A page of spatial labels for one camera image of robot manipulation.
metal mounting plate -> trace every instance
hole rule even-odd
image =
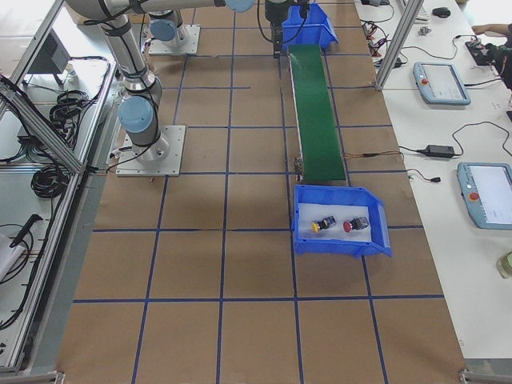
[[[163,160],[154,162],[141,162],[138,158],[121,164],[116,169],[117,176],[179,176],[182,166],[183,143],[185,142],[185,126],[161,126],[162,135],[170,144],[169,154]],[[125,137],[123,146],[131,146],[128,135]],[[134,153],[123,152],[119,162],[129,160]]]
[[[189,41],[177,48],[166,46],[160,40],[153,40],[150,46],[150,56],[183,56],[196,54],[199,46],[201,27],[198,25],[186,26],[189,31]]]

blue plastic bin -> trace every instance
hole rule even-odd
[[[298,14],[299,7],[292,6],[288,20],[282,24],[283,41],[290,40],[302,24],[302,18]],[[320,5],[313,2],[310,4],[310,12],[302,31],[298,36],[282,45],[283,50],[288,49],[289,44],[319,44],[321,48],[327,48],[332,42],[338,42],[338,37],[330,23],[329,16],[320,8]]]
[[[300,238],[298,220],[299,203],[367,206],[369,213],[371,242],[352,242],[337,239]],[[359,258],[369,254],[384,253],[391,256],[390,237],[382,200],[366,188],[347,186],[295,186],[294,201],[294,249],[297,254],[305,252],[322,254],[352,254]]]

cardboard floor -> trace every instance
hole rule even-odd
[[[340,40],[324,59],[344,151],[398,150],[354,4],[322,6]],[[255,7],[183,15],[202,26],[198,56],[150,60],[161,123],[187,125],[182,174],[108,176],[58,358],[66,383],[457,383],[400,156],[346,161],[349,184],[385,203],[392,258],[294,254],[287,59]]]

white table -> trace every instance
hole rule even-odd
[[[402,8],[391,1],[396,9],[394,19],[379,24],[390,37],[402,16]],[[379,20],[390,15],[386,9],[389,7],[356,4],[363,19]],[[452,15],[447,19],[432,15],[428,24],[432,32],[425,37],[417,36],[422,25],[415,24],[406,46],[451,56],[453,36],[471,34],[471,28],[454,0],[425,0],[427,11],[437,6],[448,6]],[[457,42],[458,54],[451,61],[430,58],[419,50],[404,51],[410,64],[393,70],[383,91],[399,145],[412,149],[428,144],[448,145],[458,153],[451,134],[464,124],[488,120],[512,131],[512,122],[506,115],[512,109],[508,105],[510,91],[501,82],[470,89],[472,103],[463,108],[428,106],[422,100],[411,73],[414,62],[455,64],[466,83],[494,78],[489,68],[474,68],[462,42],[466,39],[469,38]],[[411,185],[465,358],[512,358],[512,281],[503,279],[496,269],[500,256],[512,250],[512,231],[481,230],[473,224],[456,174],[460,162],[511,163],[512,158],[501,148],[505,136],[491,125],[467,127],[457,135],[464,146],[462,158],[447,161],[405,156],[406,168],[417,168],[428,178],[439,176],[442,180],[433,184],[412,174]],[[506,147],[512,151],[512,141]]]

conveyor belt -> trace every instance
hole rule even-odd
[[[345,180],[320,46],[290,46],[289,52],[304,180]]]

